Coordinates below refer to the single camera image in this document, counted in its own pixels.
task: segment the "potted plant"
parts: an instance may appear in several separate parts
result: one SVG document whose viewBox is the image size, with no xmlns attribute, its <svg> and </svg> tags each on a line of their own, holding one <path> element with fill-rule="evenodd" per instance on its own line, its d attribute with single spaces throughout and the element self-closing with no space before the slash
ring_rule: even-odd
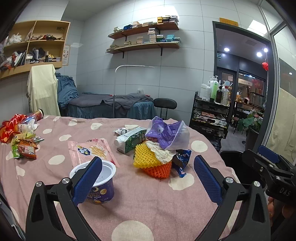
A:
<svg viewBox="0 0 296 241">
<path fill-rule="evenodd" d="M 253 149 L 262 125 L 262 120 L 263 118 L 259 116 L 257 111 L 252 111 L 246 119 L 239 120 L 237 130 L 248 130 L 245 150 Z"/>
</svg>

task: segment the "metal screw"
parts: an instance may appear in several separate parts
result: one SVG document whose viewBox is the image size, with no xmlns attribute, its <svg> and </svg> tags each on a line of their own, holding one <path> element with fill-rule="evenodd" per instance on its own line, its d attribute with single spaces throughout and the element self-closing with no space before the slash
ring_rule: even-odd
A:
<svg viewBox="0 0 296 241">
<path fill-rule="evenodd" d="M 254 181 L 254 185 L 255 185 L 256 187 L 260 187 L 260 182 L 258 182 L 258 181 Z"/>
<path fill-rule="evenodd" d="M 42 182 L 41 181 L 36 182 L 36 184 L 35 184 L 36 187 L 40 187 L 41 185 L 42 185 Z"/>
<path fill-rule="evenodd" d="M 225 181 L 226 181 L 227 183 L 233 183 L 233 179 L 232 179 L 231 177 L 227 177 L 227 178 L 225 179 Z"/>
<path fill-rule="evenodd" d="M 70 179 L 66 177 L 62 180 L 62 183 L 67 184 L 69 181 L 70 181 Z"/>
</svg>

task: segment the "person's hand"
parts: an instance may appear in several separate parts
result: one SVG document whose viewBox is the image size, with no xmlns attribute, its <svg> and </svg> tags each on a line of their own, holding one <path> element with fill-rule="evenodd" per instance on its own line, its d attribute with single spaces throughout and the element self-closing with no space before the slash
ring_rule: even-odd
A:
<svg viewBox="0 0 296 241">
<path fill-rule="evenodd" d="M 272 226 L 272 224 L 273 224 L 272 218 L 274 216 L 274 198 L 272 198 L 272 197 L 268 198 L 267 209 L 269 212 L 270 225 Z M 281 213 L 283 214 L 284 218 L 289 218 L 292 216 L 292 214 L 295 210 L 296 210 L 295 206 L 285 204 L 281 210 Z"/>
</svg>

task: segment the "plastic cup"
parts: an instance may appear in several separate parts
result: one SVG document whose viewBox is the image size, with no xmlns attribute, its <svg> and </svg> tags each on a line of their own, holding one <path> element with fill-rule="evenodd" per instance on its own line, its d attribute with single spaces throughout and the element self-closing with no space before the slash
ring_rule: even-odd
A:
<svg viewBox="0 0 296 241">
<path fill-rule="evenodd" d="M 74 167 L 70 172 L 70 178 L 72 178 L 79 169 L 85 168 L 90 162 L 91 161 L 87 161 Z M 116 167 L 109 161 L 102 160 L 102 163 L 102 171 L 87 195 L 87 199 L 95 204 L 108 202 L 114 196 L 113 176 L 116 172 Z"/>
</svg>

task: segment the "blue blanket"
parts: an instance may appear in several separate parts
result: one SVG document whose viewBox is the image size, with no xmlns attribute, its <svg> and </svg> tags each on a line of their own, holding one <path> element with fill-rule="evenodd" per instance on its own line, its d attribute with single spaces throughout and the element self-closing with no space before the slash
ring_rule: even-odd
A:
<svg viewBox="0 0 296 241">
<path fill-rule="evenodd" d="M 64 109 L 71 99 L 79 97 L 78 91 L 72 77 L 56 73 L 56 78 L 58 79 L 57 102 L 59 107 Z"/>
</svg>

